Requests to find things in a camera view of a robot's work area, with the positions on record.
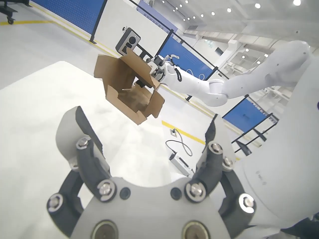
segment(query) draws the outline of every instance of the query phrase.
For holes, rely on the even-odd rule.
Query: cable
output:
[[[178,67],[178,65],[175,65],[175,63],[173,62],[173,58],[171,58],[171,62],[172,62],[172,64],[173,64],[173,68],[174,68],[174,70],[175,70],[175,72],[176,72],[176,74],[177,74],[177,80],[178,80],[179,82],[181,82],[182,78],[181,78],[180,71],[176,68],[176,67]]]
[[[167,143],[170,142],[170,141],[177,142],[177,143],[181,143],[181,144],[183,145],[183,149],[185,150],[186,154],[187,154],[188,156],[190,156],[190,157],[193,156],[192,150],[190,149],[190,147],[188,147],[188,146],[183,142],[183,138],[182,138],[181,134],[179,133],[179,131],[178,131],[177,129],[173,129],[173,131],[176,131],[176,132],[179,134],[181,141],[178,141],[178,140],[167,140],[167,141],[165,141],[165,145],[166,145],[173,153],[176,154],[176,152],[175,152],[170,146],[168,146]]]

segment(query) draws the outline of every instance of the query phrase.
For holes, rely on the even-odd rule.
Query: white robotic arm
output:
[[[227,81],[200,80],[166,59],[167,57],[161,62],[152,59],[158,66],[152,75],[160,83],[178,93],[197,97],[210,107],[217,107],[224,105],[228,99],[266,87],[295,86],[310,64],[311,52],[306,42],[288,42],[252,72],[237,75]]]

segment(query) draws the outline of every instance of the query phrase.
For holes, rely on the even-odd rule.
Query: open cardboard box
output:
[[[150,66],[127,49],[127,55],[121,58],[99,55],[94,77],[103,80],[106,99],[139,125],[151,114],[157,118],[165,101],[157,92],[160,83],[150,71]],[[149,88],[154,88],[153,93],[133,84],[136,77]]]

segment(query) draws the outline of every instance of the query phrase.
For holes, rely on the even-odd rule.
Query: black barrier rope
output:
[[[136,2],[129,0],[131,3],[135,4],[137,7],[139,7],[140,9],[142,9],[145,13],[147,13],[149,16],[153,17],[156,21],[158,21],[162,26],[164,26],[167,30],[171,30],[170,28],[168,28],[166,25],[164,25],[160,20],[158,20],[155,16],[151,15],[148,11],[146,11],[144,8],[142,8],[141,6],[139,6]]]

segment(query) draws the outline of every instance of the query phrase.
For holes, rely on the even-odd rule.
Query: white table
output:
[[[64,238],[46,203],[70,171],[55,134],[75,106],[101,140],[113,176],[140,186],[171,182],[161,120],[137,126],[105,100],[100,80],[61,61],[0,90],[1,238]],[[92,195],[80,195],[86,206]]]

